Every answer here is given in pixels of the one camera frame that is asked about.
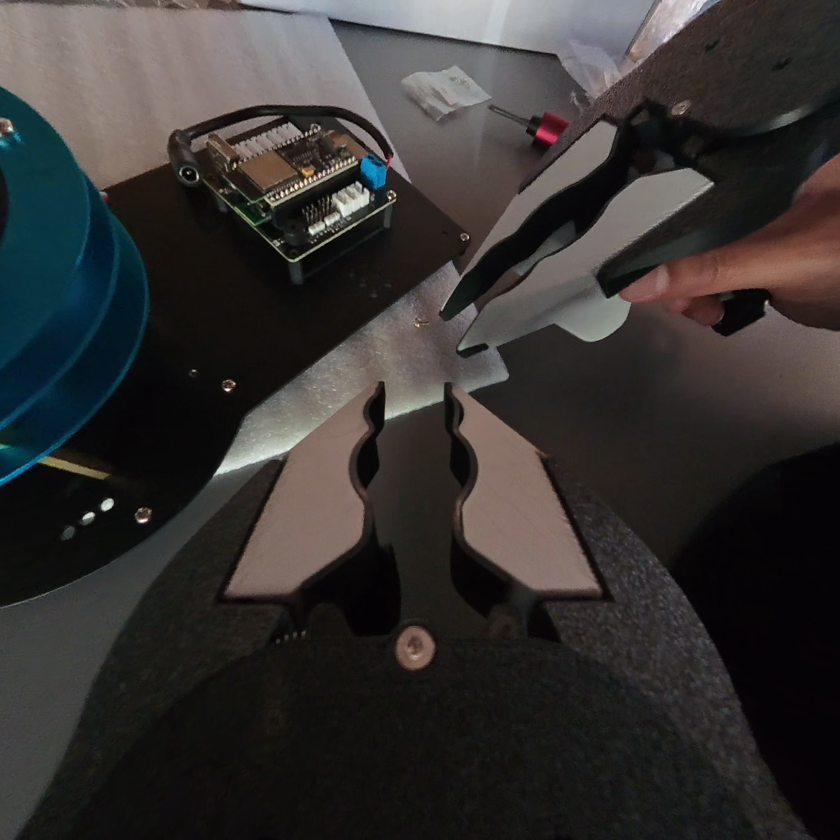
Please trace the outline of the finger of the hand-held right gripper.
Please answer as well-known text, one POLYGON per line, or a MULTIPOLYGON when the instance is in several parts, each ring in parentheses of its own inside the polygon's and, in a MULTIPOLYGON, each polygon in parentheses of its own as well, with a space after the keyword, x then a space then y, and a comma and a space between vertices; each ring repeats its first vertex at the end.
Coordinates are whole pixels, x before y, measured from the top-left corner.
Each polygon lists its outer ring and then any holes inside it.
POLYGON ((596 342, 618 330, 630 305, 607 297, 596 275, 610 259, 709 191, 713 182, 692 169, 636 179, 606 205, 582 236, 524 261, 519 283, 492 298, 458 344, 460 354, 495 349, 554 324, 579 340, 596 342))
POLYGON ((617 193, 621 174, 620 130, 597 122, 513 197, 444 304, 441 319, 452 320, 568 224, 582 235, 617 193))

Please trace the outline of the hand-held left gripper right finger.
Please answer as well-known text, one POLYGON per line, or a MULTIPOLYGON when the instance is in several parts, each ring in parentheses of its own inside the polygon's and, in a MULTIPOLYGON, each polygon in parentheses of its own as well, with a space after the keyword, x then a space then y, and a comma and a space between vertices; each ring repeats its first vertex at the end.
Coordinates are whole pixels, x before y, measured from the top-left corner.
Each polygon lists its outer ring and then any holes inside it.
POLYGON ((454 383, 445 386, 450 469, 458 482, 451 579, 488 617, 528 621, 546 602, 601 601, 604 584, 546 455, 454 383))

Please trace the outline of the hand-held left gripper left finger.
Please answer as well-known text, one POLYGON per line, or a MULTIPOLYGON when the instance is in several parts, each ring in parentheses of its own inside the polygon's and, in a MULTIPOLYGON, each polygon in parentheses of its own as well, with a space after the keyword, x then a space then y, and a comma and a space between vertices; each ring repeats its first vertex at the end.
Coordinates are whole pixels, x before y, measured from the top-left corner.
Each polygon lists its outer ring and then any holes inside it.
POLYGON ((288 454, 222 590, 226 602, 279 603, 307 617, 399 617, 393 552, 379 544, 368 487, 385 384, 369 385, 288 454))

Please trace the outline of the red electric screwdriver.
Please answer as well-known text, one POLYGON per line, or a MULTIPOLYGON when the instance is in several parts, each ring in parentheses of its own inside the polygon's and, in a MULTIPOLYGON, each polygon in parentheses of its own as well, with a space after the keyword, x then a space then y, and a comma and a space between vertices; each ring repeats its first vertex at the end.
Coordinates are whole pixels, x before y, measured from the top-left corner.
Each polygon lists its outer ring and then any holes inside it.
POLYGON ((490 104, 488 110, 523 127, 531 138, 532 146, 542 150, 553 145, 569 127, 566 119, 552 112, 535 114, 526 119, 495 104, 490 104))

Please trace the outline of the blue toy robot arm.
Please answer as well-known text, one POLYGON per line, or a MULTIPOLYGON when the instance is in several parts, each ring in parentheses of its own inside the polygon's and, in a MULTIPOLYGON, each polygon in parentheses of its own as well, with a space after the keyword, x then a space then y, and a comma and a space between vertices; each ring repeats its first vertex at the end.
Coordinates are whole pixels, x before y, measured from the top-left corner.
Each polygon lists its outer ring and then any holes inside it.
POLYGON ((2 89, 2 606, 99 570, 184 509, 248 413, 462 254, 467 232, 360 115, 256 106, 96 187, 2 89), (390 229, 301 285, 203 180, 203 140, 327 116, 388 161, 390 229))

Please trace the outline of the person's right hand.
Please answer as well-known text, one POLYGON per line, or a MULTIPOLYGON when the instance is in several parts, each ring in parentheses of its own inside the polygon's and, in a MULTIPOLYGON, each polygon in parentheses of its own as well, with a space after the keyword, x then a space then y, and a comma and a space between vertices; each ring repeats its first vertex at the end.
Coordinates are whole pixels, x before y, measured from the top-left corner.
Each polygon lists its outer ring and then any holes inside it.
POLYGON ((785 318, 839 330, 839 157, 820 166, 791 207, 751 235, 670 261, 625 288, 629 303, 661 302, 705 327, 719 323, 724 292, 764 289, 785 318))

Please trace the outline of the small clear screw bag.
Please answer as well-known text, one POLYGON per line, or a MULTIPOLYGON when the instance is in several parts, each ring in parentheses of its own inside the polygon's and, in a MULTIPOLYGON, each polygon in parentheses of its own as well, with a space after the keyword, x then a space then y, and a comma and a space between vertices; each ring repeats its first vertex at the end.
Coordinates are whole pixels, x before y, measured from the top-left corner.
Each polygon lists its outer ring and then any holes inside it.
POLYGON ((490 94, 457 66, 414 72, 401 80, 401 88, 435 122, 490 100, 490 94))

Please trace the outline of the white foam sheet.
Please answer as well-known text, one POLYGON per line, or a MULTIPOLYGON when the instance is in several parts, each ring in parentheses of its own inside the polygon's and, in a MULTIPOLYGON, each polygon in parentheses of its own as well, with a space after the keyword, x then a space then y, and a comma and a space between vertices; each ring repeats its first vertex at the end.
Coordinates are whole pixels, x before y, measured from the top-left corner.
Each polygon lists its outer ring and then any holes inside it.
MULTIPOLYGON (((1 82, 100 188, 166 164, 174 128, 249 104, 334 104, 383 128, 332 25, 309 14, 2 2, 1 82)), ((474 391, 505 381, 498 352, 454 350, 473 310, 437 316, 456 279, 441 268, 271 395, 217 473, 287 452, 367 382, 385 383, 390 419, 440 402, 445 382, 474 391)))

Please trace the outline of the black circuit board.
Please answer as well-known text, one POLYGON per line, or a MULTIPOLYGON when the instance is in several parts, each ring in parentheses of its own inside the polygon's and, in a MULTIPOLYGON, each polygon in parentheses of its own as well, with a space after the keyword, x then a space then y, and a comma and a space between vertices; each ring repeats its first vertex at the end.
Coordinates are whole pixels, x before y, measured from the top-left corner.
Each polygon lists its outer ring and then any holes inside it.
POLYGON ((335 119, 281 115, 203 143, 217 204, 278 253, 295 285, 392 226, 387 159, 335 119))

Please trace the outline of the person's black top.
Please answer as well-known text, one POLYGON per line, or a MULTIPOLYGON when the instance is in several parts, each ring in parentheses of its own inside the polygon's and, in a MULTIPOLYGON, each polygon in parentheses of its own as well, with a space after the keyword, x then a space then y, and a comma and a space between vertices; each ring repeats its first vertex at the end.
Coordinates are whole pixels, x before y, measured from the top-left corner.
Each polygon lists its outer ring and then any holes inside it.
POLYGON ((811 835, 839 838, 839 444, 752 476, 670 570, 784 796, 811 835))

